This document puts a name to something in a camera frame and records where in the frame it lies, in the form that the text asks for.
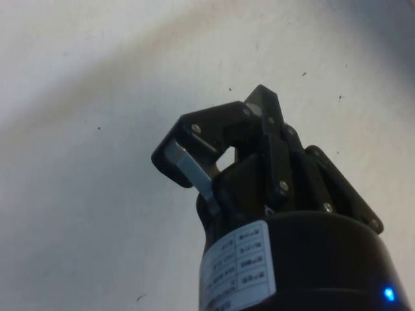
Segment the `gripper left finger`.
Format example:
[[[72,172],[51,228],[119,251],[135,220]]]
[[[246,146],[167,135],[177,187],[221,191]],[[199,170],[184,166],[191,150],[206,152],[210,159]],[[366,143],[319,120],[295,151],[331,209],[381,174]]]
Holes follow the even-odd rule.
[[[264,215],[268,205],[269,134],[261,108],[243,102],[187,113],[161,140],[153,165],[198,191],[207,215]]]

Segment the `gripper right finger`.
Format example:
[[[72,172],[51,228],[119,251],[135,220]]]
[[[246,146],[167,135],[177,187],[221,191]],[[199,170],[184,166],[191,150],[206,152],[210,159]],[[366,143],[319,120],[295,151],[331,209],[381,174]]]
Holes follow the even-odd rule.
[[[258,85],[245,102],[261,119],[261,135],[254,141],[263,164],[265,205],[273,213],[335,213],[383,232],[380,218],[328,156],[317,146],[303,147],[284,121],[275,92]]]

